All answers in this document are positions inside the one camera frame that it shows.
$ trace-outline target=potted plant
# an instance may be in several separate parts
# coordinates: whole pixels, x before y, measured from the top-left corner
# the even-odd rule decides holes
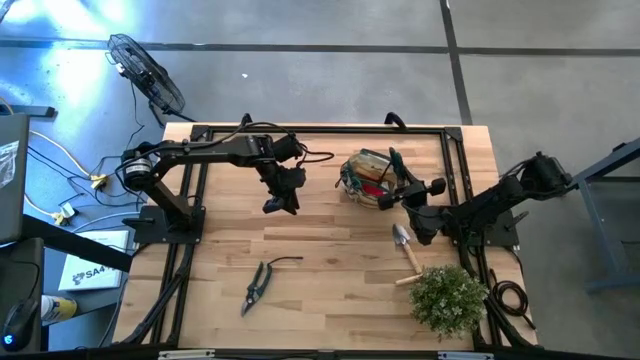
[[[486,315],[483,300],[488,290],[459,266],[424,269],[410,290],[411,315],[428,325],[439,339],[462,337]]]

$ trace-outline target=computer mouse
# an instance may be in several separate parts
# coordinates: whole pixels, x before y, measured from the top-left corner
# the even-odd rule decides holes
[[[38,310],[40,304],[31,298],[20,300],[11,307],[2,327],[2,347],[6,351],[18,351],[29,344]]]

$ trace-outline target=butcher block tabletop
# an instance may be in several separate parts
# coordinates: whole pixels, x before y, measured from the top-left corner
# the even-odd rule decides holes
[[[192,126],[169,123],[165,139],[188,138]],[[478,194],[498,180],[489,131],[485,126],[461,128],[473,191]],[[394,285],[395,280],[414,274],[405,252],[394,245],[391,237],[394,223],[410,230],[406,212],[399,205],[384,212],[361,207],[340,187],[335,187],[340,166],[362,148],[388,153],[392,146],[418,178],[429,183],[443,177],[439,137],[304,133],[298,134],[298,138],[311,151],[330,151],[336,156],[327,162],[304,165],[307,181],[298,189],[300,210],[296,216],[284,211],[262,213],[262,205],[270,196],[255,169],[208,165],[203,199],[206,223],[202,241],[195,250],[179,346],[472,349],[471,336],[439,341],[427,326],[413,320],[409,287]],[[453,143],[450,148],[456,183],[461,184]],[[195,192],[198,166],[194,166],[193,174],[191,193]],[[163,178],[174,194],[179,193],[182,175],[182,166],[177,166]],[[461,186],[458,192],[463,201]],[[428,202],[450,204],[448,192],[429,196]],[[133,260],[114,341],[129,335],[157,299],[167,248],[164,244],[151,245]],[[442,235],[436,236],[429,246],[412,242],[411,248],[423,266],[459,263],[450,239]],[[275,263],[265,294],[242,317],[240,309],[258,264],[281,256],[303,256],[304,260]],[[501,248],[487,248],[487,259],[499,280],[515,281],[524,287],[512,254]],[[163,340],[169,333],[174,303],[175,296],[165,315]],[[522,318],[509,320],[525,339],[537,343],[535,333]],[[486,326],[483,335],[489,339]]]

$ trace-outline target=yellow cable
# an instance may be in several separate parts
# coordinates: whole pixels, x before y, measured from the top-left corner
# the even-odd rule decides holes
[[[11,108],[11,105],[9,105],[9,103],[7,102],[7,100],[5,100],[2,96],[0,96],[0,101],[4,104],[4,106],[7,107],[7,109],[9,110],[9,114],[13,115],[13,109]]]
[[[39,132],[37,132],[37,131],[29,130],[29,132],[30,132],[30,133],[32,133],[33,135],[38,135],[38,136],[40,136],[41,138],[43,138],[43,139],[47,140],[48,142],[52,143],[53,145],[57,146],[60,150],[62,150],[62,151],[63,151],[63,152],[64,152],[64,153],[69,157],[69,159],[71,159],[71,161],[73,161],[73,163],[76,165],[76,167],[77,167],[78,169],[80,169],[80,171],[82,171],[82,173],[83,173],[83,174],[87,175],[87,177],[89,177],[89,178],[91,177],[91,175],[90,175],[90,174],[89,174],[85,169],[83,169],[83,168],[82,168],[82,166],[80,166],[80,164],[78,164],[78,162],[76,161],[76,159],[74,159],[74,158],[73,158],[73,156],[71,156],[71,154],[67,151],[67,149],[65,149],[64,147],[62,147],[62,145],[60,145],[60,144],[58,144],[57,142],[55,142],[55,141],[53,141],[53,140],[49,139],[49,138],[48,138],[48,137],[46,137],[46,136],[44,136],[44,135],[40,134],[40,133],[39,133]]]
[[[54,214],[53,214],[53,213],[46,212],[46,211],[44,211],[44,210],[40,209],[39,207],[35,206],[35,205],[31,202],[31,200],[29,200],[29,197],[27,196],[27,194],[24,194],[24,200],[27,202],[27,204],[31,205],[31,207],[32,207],[32,208],[34,208],[34,209],[38,210],[39,212],[41,212],[41,213],[43,213],[43,214],[45,214],[45,215],[48,215],[48,216],[54,217]]]

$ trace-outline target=gray floor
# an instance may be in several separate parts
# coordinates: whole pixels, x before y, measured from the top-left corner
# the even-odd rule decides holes
[[[450,6],[460,46],[640,47],[636,1],[450,0]],[[447,44],[437,0],[18,0],[0,24],[0,38],[105,40],[114,32],[159,43]],[[103,53],[65,47],[0,52],[0,64],[11,69],[0,73],[0,95],[56,107],[55,121],[35,121],[32,127],[59,140],[87,166],[119,154],[137,127],[129,84]],[[461,123],[448,55],[152,55],[185,95],[185,114],[201,120],[238,121],[251,112],[254,119],[279,122],[379,122],[395,111],[412,124]],[[575,173],[640,134],[637,60],[470,55],[461,57],[461,65],[473,123],[489,126],[500,169],[542,150]],[[140,94],[138,118],[147,126],[134,142],[160,139]],[[50,148],[37,139],[32,146]],[[50,155],[65,161],[57,152]],[[55,208],[73,194],[64,178],[39,163],[29,163],[29,174],[27,191],[42,207]],[[52,186],[58,191],[45,191]],[[604,267],[582,199],[571,193],[518,207],[524,209],[531,215],[518,225],[521,255],[541,344],[640,357],[640,289],[584,291],[584,283],[601,277]],[[84,215],[105,213],[87,207]],[[60,324],[52,331],[52,348],[95,345],[109,311]],[[97,338],[63,336],[70,329],[92,329],[82,331]]]

